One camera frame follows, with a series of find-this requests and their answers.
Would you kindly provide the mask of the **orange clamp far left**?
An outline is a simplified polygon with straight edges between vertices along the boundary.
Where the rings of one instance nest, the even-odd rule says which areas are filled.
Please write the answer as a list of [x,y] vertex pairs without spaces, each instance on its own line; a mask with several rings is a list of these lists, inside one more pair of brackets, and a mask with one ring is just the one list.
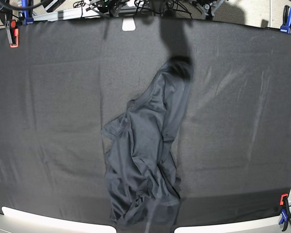
[[16,21],[14,19],[7,20],[5,22],[5,29],[7,32],[8,42],[11,48],[18,47],[18,35],[19,31],[16,25]]

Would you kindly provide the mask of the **blue clamp top right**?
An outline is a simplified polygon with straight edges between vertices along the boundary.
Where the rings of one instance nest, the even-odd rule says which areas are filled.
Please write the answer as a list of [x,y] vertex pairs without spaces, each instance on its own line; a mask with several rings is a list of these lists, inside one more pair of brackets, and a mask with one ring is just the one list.
[[285,5],[283,10],[283,23],[280,26],[280,31],[291,34],[291,6]]

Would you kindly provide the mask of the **black table cloth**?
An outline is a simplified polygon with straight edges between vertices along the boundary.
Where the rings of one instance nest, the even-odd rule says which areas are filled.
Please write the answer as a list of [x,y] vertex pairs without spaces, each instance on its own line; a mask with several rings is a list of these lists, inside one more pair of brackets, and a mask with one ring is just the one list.
[[[120,232],[168,233],[279,214],[291,189],[291,35],[163,17],[0,30],[0,212],[9,207]],[[172,144],[180,196],[173,223],[110,218],[104,125],[141,96],[170,58],[194,74]]]

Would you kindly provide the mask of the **dark navy t-shirt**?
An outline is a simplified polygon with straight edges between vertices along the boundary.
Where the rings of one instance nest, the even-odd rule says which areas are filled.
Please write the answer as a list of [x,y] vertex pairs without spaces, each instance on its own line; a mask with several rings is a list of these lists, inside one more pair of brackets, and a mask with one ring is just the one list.
[[105,182],[113,222],[175,221],[180,196],[171,147],[186,113],[193,74],[189,58],[170,58],[147,90],[102,128],[112,142],[105,154]]

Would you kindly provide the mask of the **orange blue clamp near right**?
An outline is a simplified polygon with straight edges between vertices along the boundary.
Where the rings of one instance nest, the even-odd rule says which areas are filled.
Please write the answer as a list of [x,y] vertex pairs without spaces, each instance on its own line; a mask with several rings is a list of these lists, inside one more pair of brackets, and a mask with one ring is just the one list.
[[288,194],[282,194],[280,199],[280,206],[281,206],[281,219],[279,221],[279,225],[283,225],[282,232],[286,231],[288,226],[291,226],[291,212],[288,202]]

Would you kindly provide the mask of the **blue clamp top left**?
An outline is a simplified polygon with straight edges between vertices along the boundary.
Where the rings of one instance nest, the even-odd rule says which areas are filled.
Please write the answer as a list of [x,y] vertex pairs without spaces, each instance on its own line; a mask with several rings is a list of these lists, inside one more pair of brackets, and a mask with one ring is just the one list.
[[[28,7],[33,5],[33,0],[18,0],[18,7]],[[18,12],[18,16],[23,25],[29,25],[34,23],[31,10],[23,10]]]

